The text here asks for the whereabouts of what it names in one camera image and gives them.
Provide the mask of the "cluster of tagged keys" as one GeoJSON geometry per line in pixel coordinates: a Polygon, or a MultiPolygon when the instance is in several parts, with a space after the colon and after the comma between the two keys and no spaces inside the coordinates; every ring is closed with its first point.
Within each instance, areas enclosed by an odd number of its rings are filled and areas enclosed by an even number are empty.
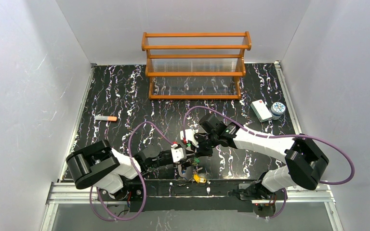
{"type": "Polygon", "coordinates": [[[186,160],[185,162],[178,165],[178,173],[179,176],[186,181],[195,182],[193,180],[193,175],[197,174],[201,177],[204,177],[200,175],[198,172],[202,170],[202,167],[199,167],[200,161],[196,157],[191,157],[190,159],[186,160]]]}

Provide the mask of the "yellow key tag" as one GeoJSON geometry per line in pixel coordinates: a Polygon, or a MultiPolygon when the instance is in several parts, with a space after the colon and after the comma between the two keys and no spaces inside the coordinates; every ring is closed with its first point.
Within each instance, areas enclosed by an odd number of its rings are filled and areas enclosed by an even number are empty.
{"type": "Polygon", "coordinates": [[[204,177],[201,177],[197,174],[194,174],[193,175],[193,180],[196,182],[196,183],[206,183],[207,180],[204,178],[204,177]]]}

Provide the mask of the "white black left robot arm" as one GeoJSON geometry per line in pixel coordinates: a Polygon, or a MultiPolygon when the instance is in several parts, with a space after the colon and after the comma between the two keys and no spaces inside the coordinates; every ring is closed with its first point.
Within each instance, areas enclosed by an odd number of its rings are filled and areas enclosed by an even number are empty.
{"type": "Polygon", "coordinates": [[[181,164],[194,154],[192,144],[171,145],[158,155],[138,152],[133,157],[119,153],[107,140],[91,144],[72,152],[66,164],[77,189],[98,187],[109,193],[116,193],[124,187],[122,178],[133,180],[139,172],[146,173],[151,168],[170,164],[181,164]]]}

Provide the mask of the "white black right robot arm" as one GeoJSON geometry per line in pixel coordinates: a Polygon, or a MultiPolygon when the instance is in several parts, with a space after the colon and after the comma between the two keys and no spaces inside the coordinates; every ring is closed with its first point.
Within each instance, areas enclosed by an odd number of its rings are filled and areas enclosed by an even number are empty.
{"type": "Polygon", "coordinates": [[[228,193],[240,200],[267,199],[292,186],[315,190],[329,164],[326,155],[309,138],[276,138],[247,127],[240,128],[235,123],[220,124],[210,132],[197,132],[192,137],[193,150],[199,156],[208,156],[213,148],[224,146],[255,151],[284,164],[262,173],[249,186],[238,187],[228,193]]]}

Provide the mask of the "white rectangular box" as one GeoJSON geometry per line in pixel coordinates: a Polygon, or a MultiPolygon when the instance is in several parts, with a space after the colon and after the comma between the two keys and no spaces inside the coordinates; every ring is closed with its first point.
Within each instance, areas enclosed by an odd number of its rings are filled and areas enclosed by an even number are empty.
{"type": "Polygon", "coordinates": [[[251,102],[250,107],[252,108],[260,122],[265,122],[272,119],[272,114],[266,107],[266,104],[263,100],[256,100],[251,102]]]}

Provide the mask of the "blue white round tin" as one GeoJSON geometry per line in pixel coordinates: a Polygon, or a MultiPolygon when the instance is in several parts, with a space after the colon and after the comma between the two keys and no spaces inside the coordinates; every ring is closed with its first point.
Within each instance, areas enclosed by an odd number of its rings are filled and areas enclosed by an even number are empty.
{"type": "Polygon", "coordinates": [[[281,102],[275,102],[270,107],[273,120],[278,120],[286,112],[286,106],[281,102]]]}

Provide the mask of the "orange grey marker pen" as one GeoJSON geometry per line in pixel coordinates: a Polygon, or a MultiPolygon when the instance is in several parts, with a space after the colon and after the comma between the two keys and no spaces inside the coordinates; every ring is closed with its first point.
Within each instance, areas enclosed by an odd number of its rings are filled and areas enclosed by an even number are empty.
{"type": "Polygon", "coordinates": [[[94,119],[98,121],[108,121],[108,122],[116,122],[118,120],[118,118],[115,116],[105,116],[105,115],[96,115],[94,119]]]}

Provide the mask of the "orange wooden shelf rack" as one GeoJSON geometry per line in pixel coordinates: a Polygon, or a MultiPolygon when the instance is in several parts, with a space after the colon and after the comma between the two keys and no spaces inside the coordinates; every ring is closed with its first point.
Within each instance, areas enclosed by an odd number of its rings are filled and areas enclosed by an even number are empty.
{"type": "Polygon", "coordinates": [[[151,100],[239,100],[250,33],[147,33],[145,75],[151,100]]]}

